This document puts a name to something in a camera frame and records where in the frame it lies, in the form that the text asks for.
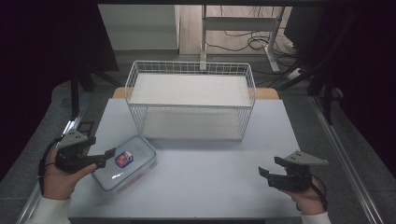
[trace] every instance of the white cloth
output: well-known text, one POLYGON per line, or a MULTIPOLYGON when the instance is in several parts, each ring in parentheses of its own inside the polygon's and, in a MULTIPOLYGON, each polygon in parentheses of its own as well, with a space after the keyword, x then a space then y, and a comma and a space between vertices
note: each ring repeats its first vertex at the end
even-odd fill
MULTIPOLYGON (((71 200, 57 201, 41 197, 35 214, 25 224, 70 224, 68 211, 71 200)), ((331 224, 327 212, 315 216, 301 215, 303 224, 331 224)))
POLYGON ((70 199, 57 201, 41 197, 35 214, 25 224, 70 224, 70 203, 70 199))
POLYGON ((331 224, 327 212, 315 216, 301 215, 301 219, 303 224, 331 224))

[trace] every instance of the white wire basket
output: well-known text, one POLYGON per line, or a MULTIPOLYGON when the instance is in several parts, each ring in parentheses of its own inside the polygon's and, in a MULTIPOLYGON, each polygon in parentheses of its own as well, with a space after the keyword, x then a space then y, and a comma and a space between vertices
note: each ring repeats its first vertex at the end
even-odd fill
POLYGON ((125 98, 147 139, 241 141, 256 89, 248 63, 136 61, 125 98))

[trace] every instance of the metal rail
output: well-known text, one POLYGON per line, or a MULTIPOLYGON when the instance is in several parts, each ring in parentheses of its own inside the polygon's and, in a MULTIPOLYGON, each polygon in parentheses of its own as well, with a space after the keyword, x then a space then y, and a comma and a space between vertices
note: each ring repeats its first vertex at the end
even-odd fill
POLYGON ((359 177, 355 167, 352 164, 351 159, 347 155, 347 151, 343 146, 341 140, 339 139, 336 130, 332 125, 329 125, 324 118, 322 111, 322 106, 320 104, 318 97, 310 96, 309 99, 311 100, 318 118, 320 120, 321 125, 323 126, 324 131, 329 136, 332 147, 334 148, 334 152, 337 155, 338 159, 343 166, 344 172, 346 173, 346 177, 350 182, 350 185, 354 189, 359 202, 361 203, 361 207, 363 208, 364 213, 366 214, 367 218, 369 219, 370 223, 372 224, 380 224, 384 223, 378 209, 376 208, 375 202, 373 201, 370 192, 364 186, 361 178, 359 177))

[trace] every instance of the table surface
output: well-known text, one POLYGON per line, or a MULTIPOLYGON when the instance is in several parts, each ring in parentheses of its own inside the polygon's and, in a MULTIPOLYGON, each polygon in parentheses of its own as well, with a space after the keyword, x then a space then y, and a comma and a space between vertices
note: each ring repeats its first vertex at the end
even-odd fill
MULTIPOLYGON (((257 92, 258 99, 278 99, 273 89, 257 92)), ((119 88, 108 101, 90 155, 102 154, 137 134, 123 94, 124 89, 119 88)), ((274 156, 286 157, 299 150, 281 100, 256 101, 241 142, 150 143, 156 148, 157 162, 148 173, 115 193, 102 191, 93 178, 82 179, 73 194, 70 217, 264 218, 300 214, 289 196, 269 188, 258 173, 261 166, 284 175, 274 156)))

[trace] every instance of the plastic container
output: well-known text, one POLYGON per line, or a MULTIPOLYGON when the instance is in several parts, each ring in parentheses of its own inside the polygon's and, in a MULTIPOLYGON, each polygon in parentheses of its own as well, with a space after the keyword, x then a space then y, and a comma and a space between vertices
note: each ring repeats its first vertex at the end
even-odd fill
POLYGON ((241 141, 256 99, 248 63, 134 62, 125 98, 147 139, 241 141))
POLYGON ((149 170, 156 161, 154 147, 140 135, 136 135, 116 148, 114 158, 106 167, 96 170, 92 176, 104 191, 119 191, 125 184, 134 182, 149 170))

